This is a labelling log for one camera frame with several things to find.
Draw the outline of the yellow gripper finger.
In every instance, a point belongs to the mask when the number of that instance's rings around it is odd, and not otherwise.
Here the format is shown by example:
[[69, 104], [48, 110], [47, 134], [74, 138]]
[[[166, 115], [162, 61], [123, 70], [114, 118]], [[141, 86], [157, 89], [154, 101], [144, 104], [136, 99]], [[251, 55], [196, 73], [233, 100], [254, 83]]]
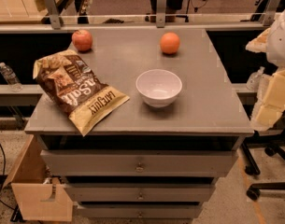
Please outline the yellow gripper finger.
[[285, 111], [285, 68], [271, 76], [263, 75], [257, 91], [250, 125], [255, 131], [266, 131], [282, 117]]
[[246, 50], [259, 53], [266, 52], [267, 37], [270, 29], [267, 28], [261, 32], [256, 38], [252, 39], [247, 45]]

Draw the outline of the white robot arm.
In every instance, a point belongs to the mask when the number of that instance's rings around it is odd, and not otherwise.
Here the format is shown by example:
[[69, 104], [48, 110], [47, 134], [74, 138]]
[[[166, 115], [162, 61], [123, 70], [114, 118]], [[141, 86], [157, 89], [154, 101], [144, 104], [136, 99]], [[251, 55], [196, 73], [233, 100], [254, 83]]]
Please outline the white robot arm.
[[285, 9], [270, 28], [252, 39], [246, 50], [265, 52], [266, 59], [278, 69], [271, 76], [262, 75], [250, 125], [255, 131], [266, 131], [285, 111]]

